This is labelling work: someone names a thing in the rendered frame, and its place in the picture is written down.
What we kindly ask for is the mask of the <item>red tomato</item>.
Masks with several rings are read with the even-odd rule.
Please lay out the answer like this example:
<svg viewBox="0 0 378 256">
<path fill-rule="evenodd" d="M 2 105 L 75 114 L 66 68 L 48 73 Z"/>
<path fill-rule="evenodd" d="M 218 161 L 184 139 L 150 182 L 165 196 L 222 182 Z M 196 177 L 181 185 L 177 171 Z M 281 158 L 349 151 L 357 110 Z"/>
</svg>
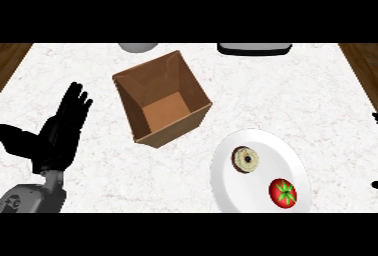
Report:
<svg viewBox="0 0 378 256">
<path fill-rule="evenodd" d="M 278 178 L 270 182 L 268 196 L 278 208 L 287 209 L 296 203 L 296 191 L 292 183 Z"/>
</svg>

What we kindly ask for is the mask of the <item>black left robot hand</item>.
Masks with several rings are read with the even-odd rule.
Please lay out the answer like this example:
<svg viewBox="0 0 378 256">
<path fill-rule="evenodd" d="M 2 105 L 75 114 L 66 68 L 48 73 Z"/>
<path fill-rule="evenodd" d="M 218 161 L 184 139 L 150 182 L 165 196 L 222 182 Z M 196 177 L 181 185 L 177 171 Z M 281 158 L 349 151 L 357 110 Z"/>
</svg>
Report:
<svg viewBox="0 0 378 256">
<path fill-rule="evenodd" d="M 55 114 L 47 119 L 38 134 L 0 124 L 0 143 L 4 150 L 30 160 L 33 174 L 50 170 L 63 171 L 72 164 L 91 103 L 82 85 L 72 82 Z"/>
</svg>

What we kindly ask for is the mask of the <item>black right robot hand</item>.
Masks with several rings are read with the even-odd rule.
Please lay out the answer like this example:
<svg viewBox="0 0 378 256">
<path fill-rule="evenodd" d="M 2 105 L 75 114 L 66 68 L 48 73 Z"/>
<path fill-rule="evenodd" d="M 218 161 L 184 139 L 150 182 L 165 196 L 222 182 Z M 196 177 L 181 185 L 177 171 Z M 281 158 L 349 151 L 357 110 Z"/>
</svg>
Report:
<svg viewBox="0 0 378 256">
<path fill-rule="evenodd" d="M 371 113 L 371 116 L 373 116 L 374 122 L 376 122 L 376 124 L 378 124 L 378 113 Z M 378 189 L 378 181 L 373 181 L 370 185 L 371 185 L 371 187 L 373 187 L 374 189 Z"/>
</svg>

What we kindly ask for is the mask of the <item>white oval plate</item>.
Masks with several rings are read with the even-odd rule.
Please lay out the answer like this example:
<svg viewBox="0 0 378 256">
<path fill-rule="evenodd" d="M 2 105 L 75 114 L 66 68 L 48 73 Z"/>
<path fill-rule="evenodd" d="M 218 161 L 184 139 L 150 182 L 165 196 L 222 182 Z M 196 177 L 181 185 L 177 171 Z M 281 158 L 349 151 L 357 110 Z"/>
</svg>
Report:
<svg viewBox="0 0 378 256">
<path fill-rule="evenodd" d="M 244 146 L 258 156 L 255 170 L 243 174 L 231 165 L 233 150 Z M 274 184 L 284 180 L 295 202 L 281 208 L 271 199 Z M 210 162 L 210 188 L 222 212 L 308 212 L 309 183 L 301 160 L 284 141 L 271 133 L 246 129 L 221 141 Z"/>
</svg>

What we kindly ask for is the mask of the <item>black and grey appliance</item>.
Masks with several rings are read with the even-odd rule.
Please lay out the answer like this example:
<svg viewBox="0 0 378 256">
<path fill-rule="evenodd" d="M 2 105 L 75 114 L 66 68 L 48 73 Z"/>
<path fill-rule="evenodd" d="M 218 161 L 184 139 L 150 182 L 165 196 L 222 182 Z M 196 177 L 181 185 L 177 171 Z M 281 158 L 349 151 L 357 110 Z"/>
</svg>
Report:
<svg viewBox="0 0 378 256">
<path fill-rule="evenodd" d="M 221 54 L 234 56 L 275 56 L 284 55 L 292 48 L 290 43 L 218 43 Z"/>
</svg>

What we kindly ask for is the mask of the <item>brown cardboard box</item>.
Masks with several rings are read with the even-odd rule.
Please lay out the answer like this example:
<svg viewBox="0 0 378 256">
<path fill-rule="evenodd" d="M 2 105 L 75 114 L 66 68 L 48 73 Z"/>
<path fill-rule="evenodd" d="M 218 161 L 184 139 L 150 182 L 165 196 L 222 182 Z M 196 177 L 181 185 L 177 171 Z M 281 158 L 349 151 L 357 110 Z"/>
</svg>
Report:
<svg viewBox="0 0 378 256">
<path fill-rule="evenodd" d="M 112 75 L 132 140 L 159 148 L 200 124 L 212 102 L 179 51 Z"/>
</svg>

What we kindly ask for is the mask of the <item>grey round object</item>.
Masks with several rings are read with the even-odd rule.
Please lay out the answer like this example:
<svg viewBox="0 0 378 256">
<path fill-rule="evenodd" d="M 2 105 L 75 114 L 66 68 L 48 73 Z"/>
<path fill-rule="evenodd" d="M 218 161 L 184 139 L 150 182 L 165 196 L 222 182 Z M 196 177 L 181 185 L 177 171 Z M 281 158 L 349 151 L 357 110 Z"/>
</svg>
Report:
<svg viewBox="0 0 378 256">
<path fill-rule="evenodd" d="M 156 43 L 119 43 L 120 49 L 128 53 L 144 53 L 156 46 Z"/>
</svg>

